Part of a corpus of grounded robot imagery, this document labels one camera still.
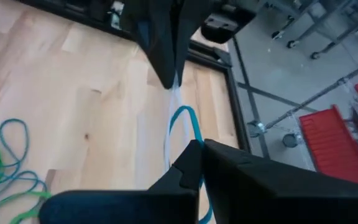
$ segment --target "green cable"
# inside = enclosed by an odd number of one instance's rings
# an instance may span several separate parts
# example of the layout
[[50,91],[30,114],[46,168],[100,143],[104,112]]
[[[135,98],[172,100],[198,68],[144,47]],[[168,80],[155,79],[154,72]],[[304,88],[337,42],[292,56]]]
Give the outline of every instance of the green cable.
[[[24,128],[25,147],[24,147],[24,153],[21,158],[18,158],[13,153],[11,147],[8,145],[8,143],[5,140],[5,137],[3,134],[3,129],[4,129],[5,125],[7,125],[9,123],[18,123],[18,124],[21,124]],[[4,149],[14,159],[14,163],[8,164],[8,165],[4,164],[2,161],[2,154],[1,154],[1,150],[0,150],[0,194],[3,193],[4,191],[6,191],[11,186],[11,184],[17,180],[34,181],[33,186],[30,189],[26,190],[25,192],[13,194],[13,195],[10,195],[10,196],[6,197],[5,199],[1,200],[0,208],[9,202],[11,202],[19,197],[26,196],[26,195],[32,195],[32,196],[37,196],[37,197],[42,197],[42,198],[51,197],[51,194],[49,192],[47,192],[47,186],[46,186],[45,182],[40,180],[38,178],[38,175],[35,172],[33,172],[31,170],[20,171],[21,165],[29,151],[29,132],[28,132],[26,123],[20,119],[15,119],[15,118],[7,119],[4,122],[2,122],[0,125],[0,141],[1,141],[2,145],[4,146]],[[14,168],[14,170],[13,170],[13,172],[11,172],[11,174],[6,174],[6,170],[8,168]],[[41,191],[41,192],[33,191],[39,184],[41,184],[41,186],[43,187],[43,191]],[[25,220],[27,218],[36,217],[38,215],[39,203],[37,203],[33,208],[31,208],[27,212],[21,213],[18,216],[14,217],[10,223],[20,223],[22,220]]]

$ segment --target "wooden table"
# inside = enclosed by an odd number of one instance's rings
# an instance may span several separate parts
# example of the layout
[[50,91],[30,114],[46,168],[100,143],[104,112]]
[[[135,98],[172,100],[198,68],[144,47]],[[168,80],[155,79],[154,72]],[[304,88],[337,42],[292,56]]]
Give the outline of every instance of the wooden table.
[[[199,33],[193,38],[206,42]],[[180,93],[195,109],[204,138],[237,147],[222,74],[187,62]],[[27,123],[30,151],[23,169],[36,171],[53,194],[146,189],[154,183],[163,174],[169,100],[170,91],[162,88],[137,44],[0,0],[0,124],[8,118]],[[7,127],[5,134],[21,155],[21,127]],[[179,121],[171,161],[184,149],[183,135]],[[7,153],[4,159],[11,161]],[[30,184],[18,182],[3,196]],[[37,200],[22,198],[3,207],[0,223]],[[200,209],[202,216],[204,190]]]

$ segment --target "black metal frame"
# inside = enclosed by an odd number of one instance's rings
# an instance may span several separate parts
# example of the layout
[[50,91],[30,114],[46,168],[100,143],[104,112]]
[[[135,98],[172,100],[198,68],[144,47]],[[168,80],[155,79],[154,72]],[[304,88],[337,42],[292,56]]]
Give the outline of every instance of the black metal frame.
[[[59,6],[46,0],[16,0],[21,3],[30,5],[37,9],[62,16],[66,19],[79,22],[81,24],[99,29],[104,32],[108,32],[112,35],[116,35],[123,39],[132,40],[130,33],[111,27],[109,24],[92,19],[90,16],[80,14],[78,12],[67,9],[64,6]],[[245,150],[249,153],[250,144],[247,137],[246,126],[244,118],[242,116],[239,97],[236,89],[236,81],[234,80],[231,59],[228,52],[217,49],[216,47],[210,47],[205,44],[192,40],[190,42],[187,60],[208,67],[215,71],[224,74],[226,86],[229,94],[230,106],[233,115],[234,125],[237,134],[237,141],[239,149]]]

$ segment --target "concrete floor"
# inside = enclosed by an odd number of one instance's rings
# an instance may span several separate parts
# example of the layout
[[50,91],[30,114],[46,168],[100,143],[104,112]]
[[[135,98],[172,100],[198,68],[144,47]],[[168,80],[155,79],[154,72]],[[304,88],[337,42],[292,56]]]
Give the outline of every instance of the concrete floor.
[[[313,22],[309,15],[305,15],[286,31],[282,39],[272,40],[271,33],[278,30],[285,19],[286,15],[280,14],[276,10],[264,9],[237,34],[248,80],[242,76],[233,42],[229,43],[246,122],[259,119],[265,124],[269,123],[296,104],[305,101],[337,79],[358,68],[358,36],[348,37],[342,44],[322,55],[319,60],[312,60],[310,54],[321,50],[330,41],[314,33],[296,48],[288,49],[286,48],[287,42],[297,38]],[[338,35],[347,28],[347,22],[343,16],[336,15],[330,18],[325,26],[333,34]],[[358,83],[358,76],[351,81]],[[254,111],[252,111],[253,101],[256,104]],[[325,110],[333,104],[338,105],[343,118],[349,117],[350,106],[344,87],[339,87],[322,96],[304,110],[297,112],[295,116]],[[278,126],[270,129],[264,136],[252,138],[250,140],[252,153],[314,170],[305,145],[290,149],[281,142],[282,137],[296,126],[296,119],[287,118],[278,123]]]

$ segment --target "blue cable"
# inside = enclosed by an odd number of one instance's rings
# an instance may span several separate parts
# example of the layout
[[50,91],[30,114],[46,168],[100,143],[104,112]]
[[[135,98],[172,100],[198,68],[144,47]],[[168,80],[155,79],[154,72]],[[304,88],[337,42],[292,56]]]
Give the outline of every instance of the blue cable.
[[[4,137],[3,129],[4,129],[5,125],[7,125],[9,123],[19,123],[19,124],[23,125],[23,128],[24,128],[25,146],[24,146],[23,156],[20,159],[13,153],[11,147],[8,145],[8,143],[6,142],[5,137]],[[31,188],[29,188],[27,191],[25,191],[24,193],[34,190],[39,184],[42,185],[43,191],[47,191],[46,183],[44,181],[40,180],[38,178],[38,175],[35,172],[33,172],[31,170],[25,170],[25,171],[19,172],[22,162],[24,161],[25,157],[27,156],[27,153],[29,151],[29,145],[30,145],[29,130],[27,128],[26,123],[23,120],[16,119],[16,118],[7,119],[4,122],[2,122],[0,125],[0,141],[1,141],[2,145],[4,146],[4,149],[6,149],[6,151],[15,160],[15,162],[13,164],[0,166],[0,168],[15,167],[15,170],[10,175],[6,175],[6,174],[0,172],[0,176],[3,177],[0,180],[0,184],[7,182],[7,184],[0,190],[0,194],[3,193],[5,190],[7,190],[13,184],[13,182],[15,182],[17,180],[34,181],[33,186]],[[26,175],[26,174],[31,175],[33,177],[32,178],[22,177],[23,175]],[[36,208],[40,203],[41,203],[41,201],[39,201],[32,209]]]
[[[201,147],[204,148],[204,140],[201,135],[201,130],[200,130],[200,126],[198,124],[197,116],[196,116],[194,109],[190,106],[181,106],[176,110],[176,112],[173,114],[173,116],[171,118],[171,122],[170,122],[170,126],[169,126],[169,133],[171,133],[173,125],[175,124],[175,121],[178,119],[179,115],[185,110],[187,110],[189,112],[190,119],[191,119],[191,125],[193,126],[195,138],[196,138],[196,140],[198,140],[200,142]],[[200,188],[204,184],[204,182],[205,182],[204,177],[201,177]],[[206,224],[209,221],[211,221],[211,219],[212,219],[212,205],[211,205],[211,200],[209,198],[208,193],[207,193],[207,197],[208,197],[209,208],[208,208],[206,215],[199,221],[200,224]]]

